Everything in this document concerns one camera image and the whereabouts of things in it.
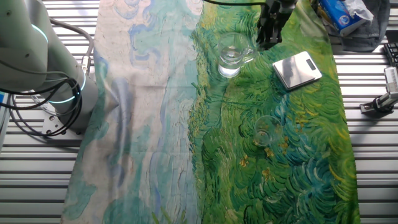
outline metal slatted surface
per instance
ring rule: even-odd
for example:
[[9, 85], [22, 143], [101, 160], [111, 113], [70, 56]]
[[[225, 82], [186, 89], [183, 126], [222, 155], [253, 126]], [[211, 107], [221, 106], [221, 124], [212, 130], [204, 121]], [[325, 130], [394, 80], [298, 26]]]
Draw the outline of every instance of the metal slatted surface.
[[[50, 16], [94, 36], [100, 1], [43, 2]], [[388, 29], [398, 30], [398, 0], [391, 2]], [[88, 42], [69, 30], [54, 29], [80, 60]], [[373, 53], [357, 54], [342, 52], [336, 39], [332, 44], [358, 170], [361, 221], [398, 223], [398, 112], [373, 120], [359, 111], [360, 103], [386, 92], [383, 69], [387, 60], [382, 46]], [[29, 98], [17, 101], [33, 103]], [[37, 129], [42, 127], [44, 112], [22, 111], [22, 116]], [[76, 141], [46, 144], [9, 123], [0, 153], [0, 223], [59, 223], [78, 146]]]

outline water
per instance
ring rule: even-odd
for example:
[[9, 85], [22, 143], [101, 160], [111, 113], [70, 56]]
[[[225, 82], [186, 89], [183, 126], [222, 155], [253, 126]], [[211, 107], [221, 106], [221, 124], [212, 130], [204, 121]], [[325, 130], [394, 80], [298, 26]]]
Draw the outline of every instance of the water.
[[218, 60], [219, 73], [226, 78], [238, 75], [242, 65], [242, 57], [242, 51], [235, 46], [223, 48]]

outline glass cup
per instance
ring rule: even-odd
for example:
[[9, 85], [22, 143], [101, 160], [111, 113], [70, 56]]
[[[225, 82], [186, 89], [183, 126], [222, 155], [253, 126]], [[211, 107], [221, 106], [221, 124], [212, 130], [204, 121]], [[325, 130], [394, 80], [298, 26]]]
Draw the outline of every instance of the glass cup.
[[262, 116], [254, 125], [253, 141], [257, 146], [268, 146], [282, 137], [282, 125], [273, 116]]
[[218, 41], [218, 71], [226, 77], [238, 75], [242, 65], [254, 59], [255, 50], [250, 48], [248, 38], [238, 33], [227, 33]]

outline gray cloth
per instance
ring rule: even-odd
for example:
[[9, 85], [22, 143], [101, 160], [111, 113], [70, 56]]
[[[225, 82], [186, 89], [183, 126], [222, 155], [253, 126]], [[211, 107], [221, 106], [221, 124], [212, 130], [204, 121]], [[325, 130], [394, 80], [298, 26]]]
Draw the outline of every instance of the gray cloth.
[[329, 29], [329, 34], [339, 36], [345, 51], [372, 52], [379, 46], [386, 34], [390, 16], [390, 1], [363, 0], [363, 3], [374, 16], [372, 22], [365, 22], [346, 37], [340, 37], [335, 30]]

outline silver kitchen scale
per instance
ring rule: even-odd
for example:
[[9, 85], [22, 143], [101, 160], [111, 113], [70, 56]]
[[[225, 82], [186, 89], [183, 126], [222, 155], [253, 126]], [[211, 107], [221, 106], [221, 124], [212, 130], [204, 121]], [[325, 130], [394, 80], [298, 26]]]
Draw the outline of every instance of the silver kitchen scale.
[[272, 66], [288, 90], [293, 90], [322, 77], [308, 52], [301, 52], [285, 58], [273, 63]]

